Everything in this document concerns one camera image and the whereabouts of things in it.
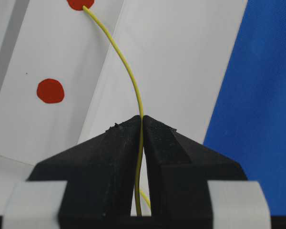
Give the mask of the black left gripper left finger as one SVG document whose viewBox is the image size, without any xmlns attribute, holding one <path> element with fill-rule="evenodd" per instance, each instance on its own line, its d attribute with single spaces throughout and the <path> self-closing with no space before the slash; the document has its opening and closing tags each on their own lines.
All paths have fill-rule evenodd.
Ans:
<svg viewBox="0 0 286 229">
<path fill-rule="evenodd" d="M 107 229 L 131 213 L 139 116 L 39 162 L 13 190 L 4 229 Z"/>
</svg>

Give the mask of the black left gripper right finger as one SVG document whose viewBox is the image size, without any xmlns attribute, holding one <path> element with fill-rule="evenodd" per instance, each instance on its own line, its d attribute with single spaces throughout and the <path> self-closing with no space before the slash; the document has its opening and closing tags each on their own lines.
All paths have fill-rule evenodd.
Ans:
<svg viewBox="0 0 286 229">
<path fill-rule="evenodd" d="M 169 229 L 269 229 L 270 211 L 240 164 L 143 118 L 152 215 Z"/>
</svg>

